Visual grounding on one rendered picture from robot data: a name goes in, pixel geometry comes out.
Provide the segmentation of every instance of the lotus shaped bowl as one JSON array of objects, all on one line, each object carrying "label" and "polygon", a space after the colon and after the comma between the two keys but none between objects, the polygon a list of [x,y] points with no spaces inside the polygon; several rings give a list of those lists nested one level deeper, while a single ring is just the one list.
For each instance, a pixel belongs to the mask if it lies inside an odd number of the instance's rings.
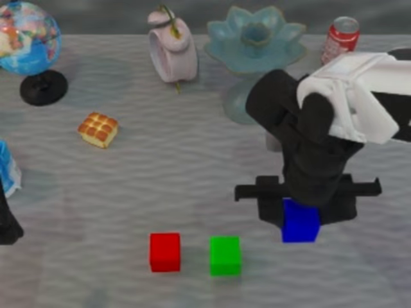
[{"label": "lotus shaped bowl", "polygon": [[207,29],[205,52],[234,74],[285,69],[306,54],[299,42],[306,26],[287,23],[274,6],[256,13],[232,6],[225,21],[208,22]]}]

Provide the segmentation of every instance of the globe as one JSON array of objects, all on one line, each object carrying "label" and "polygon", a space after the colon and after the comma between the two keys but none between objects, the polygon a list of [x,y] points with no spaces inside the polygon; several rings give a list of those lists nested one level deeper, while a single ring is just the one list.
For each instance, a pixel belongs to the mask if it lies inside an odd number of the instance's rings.
[{"label": "globe", "polygon": [[0,8],[0,65],[12,73],[36,75],[51,67],[61,49],[54,18],[37,5],[16,1]]},{"label": "globe", "polygon": [[0,7],[0,66],[26,76],[20,86],[26,103],[50,105],[66,94],[64,75],[49,69],[61,46],[56,20],[37,5],[11,0]]}]

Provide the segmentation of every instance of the can top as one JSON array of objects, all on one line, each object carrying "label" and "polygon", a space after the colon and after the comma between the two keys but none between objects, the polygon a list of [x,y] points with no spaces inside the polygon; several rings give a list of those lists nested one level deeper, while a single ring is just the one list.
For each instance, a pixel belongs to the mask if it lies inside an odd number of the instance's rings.
[{"label": "can top", "polygon": [[334,20],[334,28],[345,34],[356,33],[360,29],[360,24],[352,17],[342,16]]}]

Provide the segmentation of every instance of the table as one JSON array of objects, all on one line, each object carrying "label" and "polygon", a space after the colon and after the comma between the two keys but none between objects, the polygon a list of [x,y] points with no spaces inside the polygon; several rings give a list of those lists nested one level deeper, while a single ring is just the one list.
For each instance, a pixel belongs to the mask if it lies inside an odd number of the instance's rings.
[{"label": "table", "polygon": [[[384,193],[360,198],[359,217],[322,228],[315,244],[281,243],[234,186],[279,174],[258,126],[223,114],[237,82],[202,51],[201,74],[182,94],[152,69],[145,36],[65,36],[56,69],[70,81],[56,105],[19,98],[20,76],[1,71],[0,134],[23,172],[10,206],[26,231],[0,247],[0,307],[231,308],[411,307],[411,147],[367,145],[347,168],[379,176]],[[319,65],[322,36],[305,36],[295,77]],[[388,51],[411,36],[362,36],[358,50]],[[77,126],[92,111],[119,121],[108,150]],[[182,236],[182,272],[154,275],[148,234]],[[211,278],[211,235],[238,235],[241,278]]]}]

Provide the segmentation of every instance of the red cube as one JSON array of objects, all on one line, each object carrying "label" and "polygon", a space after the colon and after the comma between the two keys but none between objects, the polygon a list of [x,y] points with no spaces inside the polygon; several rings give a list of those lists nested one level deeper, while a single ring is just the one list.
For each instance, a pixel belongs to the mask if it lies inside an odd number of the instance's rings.
[{"label": "red cube", "polygon": [[150,267],[154,273],[180,271],[179,233],[150,234]]}]

